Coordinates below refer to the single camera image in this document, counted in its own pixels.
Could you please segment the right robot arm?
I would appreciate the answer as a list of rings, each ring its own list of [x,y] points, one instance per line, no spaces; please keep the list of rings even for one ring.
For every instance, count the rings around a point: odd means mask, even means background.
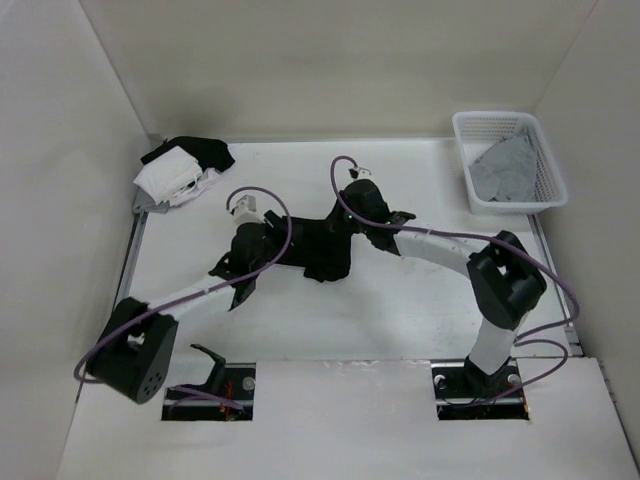
[[[489,394],[500,383],[523,319],[537,306],[547,284],[513,233],[501,231],[476,250],[452,237],[428,233],[408,212],[392,211],[374,182],[355,180],[339,191],[342,222],[377,249],[425,260],[466,277],[482,314],[478,336],[464,363],[464,384]]]

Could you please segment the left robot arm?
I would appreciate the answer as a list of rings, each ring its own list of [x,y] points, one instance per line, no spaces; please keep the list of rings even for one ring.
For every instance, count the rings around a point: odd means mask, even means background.
[[[166,381],[179,322],[197,308],[218,314],[239,307],[254,293],[258,276],[284,255],[292,236],[291,216],[269,211],[262,222],[237,228],[230,250],[201,280],[156,301],[121,300],[74,376],[106,385],[136,404],[148,402]]]

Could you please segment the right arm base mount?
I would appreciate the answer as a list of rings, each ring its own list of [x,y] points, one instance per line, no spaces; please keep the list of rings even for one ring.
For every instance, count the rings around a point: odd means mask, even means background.
[[[522,390],[498,398],[520,383],[515,361],[509,361],[488,385],[474,385],[463,362],[433,363],[431,375],[439,420],[529,420]]]

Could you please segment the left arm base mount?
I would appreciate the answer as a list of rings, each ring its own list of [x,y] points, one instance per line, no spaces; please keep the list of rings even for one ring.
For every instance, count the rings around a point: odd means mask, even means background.
[[[161,419],[242,422],[253,419],[257,366],[229,362],[200,344],[172,358]]]

